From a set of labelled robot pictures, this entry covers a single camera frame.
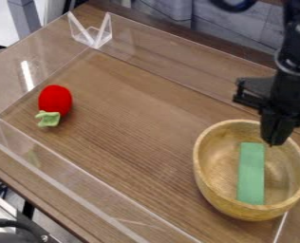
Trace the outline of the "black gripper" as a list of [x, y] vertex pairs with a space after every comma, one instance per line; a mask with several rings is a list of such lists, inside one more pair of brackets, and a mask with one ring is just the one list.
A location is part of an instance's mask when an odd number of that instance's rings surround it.
[[282, 145], [293, 130], [300, 126], [300, 73], [290, 74], [278, 69], [271, 77], [238, 78], [232, 101], [255, 108], [259, 112], [270, 107], [278, 114], [291, 116], [282, 117], [277, 121], [273, 112], [262, 113], [262, 139], [270, 146]]

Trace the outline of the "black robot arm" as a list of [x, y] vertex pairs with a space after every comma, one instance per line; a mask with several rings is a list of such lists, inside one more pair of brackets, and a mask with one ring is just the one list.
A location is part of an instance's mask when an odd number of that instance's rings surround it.
[[261, 115], [261, 137], [270, 146], [285, 143], [300, 127], [300, 0], [283, 3], [285, 39], [274, 54], [275, 74], [266, 78], [238, 78], [235, 103]]

